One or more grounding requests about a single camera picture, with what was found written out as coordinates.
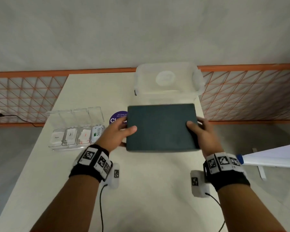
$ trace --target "clear acrylic organizer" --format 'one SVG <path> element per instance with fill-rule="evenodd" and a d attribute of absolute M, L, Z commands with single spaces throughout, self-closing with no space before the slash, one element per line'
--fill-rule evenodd
<path fill-rule="evenodd" d="M 95 127 L 101 129 L 100 135 L 105 129 L 101 107 L 54 110 L 46 115 L 54 128 L 49 143 L 54 151 L 85 148 L 90 145 Z"/>

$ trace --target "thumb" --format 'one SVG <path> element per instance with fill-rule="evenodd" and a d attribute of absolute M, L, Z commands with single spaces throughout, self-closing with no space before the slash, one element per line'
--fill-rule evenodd
<path fill-rule="evenodd" d="M 199 135 L 201 134 L 202 132 L 204 132 L 203 129 L 201 129 L 197 124 L 195 124 L 194 122 L 192 121 L 187 121 L 187 127 L 193 131 L 195 134 Z"/>
<path fill-rule="evenodd" d="M 121 130 L 120 132 L 122 133 L 122 135 L 123 135 L 124 138 L 125 138 L 125 137 L 128 137 L 128 136 L 134 134 L 134 133 L 137 131 L 137 129 L 138 129 L 138 128 L 134 125 L 134 126 L 132 126 L 132 127 L 130 127 L 130 128 L 127 128 L 127 129 Z"/>

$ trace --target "hand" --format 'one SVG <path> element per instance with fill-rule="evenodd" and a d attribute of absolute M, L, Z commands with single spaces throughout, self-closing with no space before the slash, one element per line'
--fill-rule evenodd
<path fill-rule="evenodd" d="M 203 129 L 192 121 L 187 122 L 187 127 L 197 135 L 204 158 L 214 153 L 224 152 L 213 126 L 208 120 L 201 117 L 197 118 L 202 123 L 201 127 Z"/>
<path fill-rule="evenodd" d="M 120 117 L 110 124 L 101 137 L 96 141 L 96 144 L 108 150 L 108 152 L 111 152 L 118 146 L 125 147 L 126 143 L 123 143 L 122 140 L 131 134 L 134 134 L 137 130 L 136 126 L 127 129 L 127 125 L 123 123 L 126 120 L 127 117 Z"/>

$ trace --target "white table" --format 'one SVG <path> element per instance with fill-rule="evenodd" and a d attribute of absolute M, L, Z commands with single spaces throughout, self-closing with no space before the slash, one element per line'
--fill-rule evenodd
<path fill-rule="evenodd" d="M 70 75 L 54 109 L 101 106 L 108 125 L 112 114 L 134 103 L 133 84 L 133 73 Z M 203 117 L 198 99 L 195 107 Z M 52 151 L 52 131 L 47 122 L 0 216 L 0 232 L 29 231 L 68 179 L 79 150 Z M 117 148 L 110 158 L 121 172 L 119 188 L 102 193 L 105 231 L 219 230 L 224 219 L 217 203 L 191 193 L 190 171 L 203 169 L 201 151 L 130 153 Z M 218 199 L 212 186 L 211 194 Z M 99 200 L 90 231 L 101 231 Z"/>

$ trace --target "container lid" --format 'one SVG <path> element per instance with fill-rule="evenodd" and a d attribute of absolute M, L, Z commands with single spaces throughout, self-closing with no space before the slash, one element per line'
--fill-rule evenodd
<path fill-rule="evenodd" d="M 199 95 L 203 75 L 191 62 L 142 64 L 135 72 L 136 95 Z"/>

